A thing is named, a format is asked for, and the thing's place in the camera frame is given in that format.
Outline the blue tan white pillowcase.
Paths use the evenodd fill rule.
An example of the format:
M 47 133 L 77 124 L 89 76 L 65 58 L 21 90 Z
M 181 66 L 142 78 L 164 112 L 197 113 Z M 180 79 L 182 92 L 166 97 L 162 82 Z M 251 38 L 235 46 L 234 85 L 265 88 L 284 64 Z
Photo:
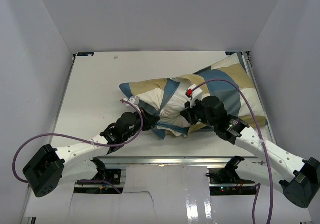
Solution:
M 201 85 L 203 98 L 208 96 L 218 97 L 223 102 L 227 113 L 240 117 L 250 126 L 263 128 L 267 125 L 266 115 L 257 90 L 246 72 L 240 54 L 235 53 L 195 73 L 170 79 L 177 78 L 189 80 L 190 86 L 193 84 Z M 128 98 L 137 96 L 132 92 L 136 83 L 122 83 L 119 88 Z M 205 130 L 206 128 L 200 122 L 190 125 L 186 136 L 194 131 Z

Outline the white pillow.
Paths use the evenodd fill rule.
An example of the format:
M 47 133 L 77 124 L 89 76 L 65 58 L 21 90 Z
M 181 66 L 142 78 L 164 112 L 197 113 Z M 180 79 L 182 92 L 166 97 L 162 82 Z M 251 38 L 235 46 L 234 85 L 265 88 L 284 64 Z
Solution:
M 160 121 L 152 129 L 159 138 L 165 139 L 167 134 L 187 135 L 190 124 L 180 112 L 188 100 L 185 92 L 190 83 L 182 78 L 163 78 L 137 82 L 132 88 L 132 93 L 140 98 L 139 106 L 159 117 Z

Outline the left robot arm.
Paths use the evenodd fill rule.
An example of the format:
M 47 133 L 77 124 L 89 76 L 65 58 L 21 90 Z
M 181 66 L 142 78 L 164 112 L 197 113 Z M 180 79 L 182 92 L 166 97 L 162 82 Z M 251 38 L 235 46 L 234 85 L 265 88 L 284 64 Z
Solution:
M 98 157 L 116 152 L 141 131 L 155 127 L 159 120 L 144 109 L 125 112 L 89 141 L 81 140 L 65 147 L 42 146 L 23 168 L 23 174 L 36 197 L 44 197 L 64 183 L 104 182 L 106 168 Z

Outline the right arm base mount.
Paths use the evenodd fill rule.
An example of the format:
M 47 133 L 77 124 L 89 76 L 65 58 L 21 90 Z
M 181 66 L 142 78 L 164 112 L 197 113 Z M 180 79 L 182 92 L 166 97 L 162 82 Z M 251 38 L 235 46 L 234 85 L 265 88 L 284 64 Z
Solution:
M 223 168 L 209 168 L 206 177 L 210 182 L 211 196 L 256 195 L 257 184 L 241 179 L 236 168 L 245 159 L 234 156 Z

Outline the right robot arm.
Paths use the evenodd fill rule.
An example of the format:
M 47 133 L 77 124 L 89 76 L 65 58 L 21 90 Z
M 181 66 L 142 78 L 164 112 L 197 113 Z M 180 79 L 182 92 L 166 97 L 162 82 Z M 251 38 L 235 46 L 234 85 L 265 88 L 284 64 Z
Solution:
M 294 205 L 307 208 L 319 191 L 320 162 L 310 157 L 291 154 L 269 140 L 263 140 L 244 120 L 228 114 L 216 96 L 192 100 L 180 112 L 188 123 L 203 123 L 216 135 L 234 146 L 245 149 L 265 165 L 254 164 L 244 157 L 234 156 L 218 172 L 207 176 L 214 181 L 238 183 L 240 180 L 267 185 L 281 193 Z

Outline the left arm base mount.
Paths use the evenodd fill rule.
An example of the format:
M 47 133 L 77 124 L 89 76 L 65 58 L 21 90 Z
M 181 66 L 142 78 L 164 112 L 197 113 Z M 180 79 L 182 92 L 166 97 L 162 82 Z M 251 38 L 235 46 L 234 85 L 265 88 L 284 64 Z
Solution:
M 98 158 L 94 158 L 97 174 L 93 179 L 79 180 L 76 182 L 75 193 L 82 194 L 122 194 L 123 187 L 117 188 L 121 183 L 121 169 L 109 169 Z

